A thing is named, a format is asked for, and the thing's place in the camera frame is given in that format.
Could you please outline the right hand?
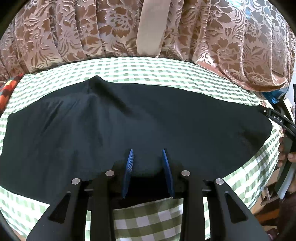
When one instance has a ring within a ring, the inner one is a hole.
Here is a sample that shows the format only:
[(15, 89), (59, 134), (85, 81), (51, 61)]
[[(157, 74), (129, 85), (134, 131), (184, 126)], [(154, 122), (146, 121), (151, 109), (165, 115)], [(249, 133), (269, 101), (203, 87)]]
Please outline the right hand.
[(284, 138), (279, 139), (280, 146), (278, 148), (279, 155), (278, 155), (278, 163), (277, 166), (280, 168), (286, 160), (290, 161), (291, 163), (296, 162), (296, 152), (292, 153), (285, 153), (285, 144), (284, 144)]

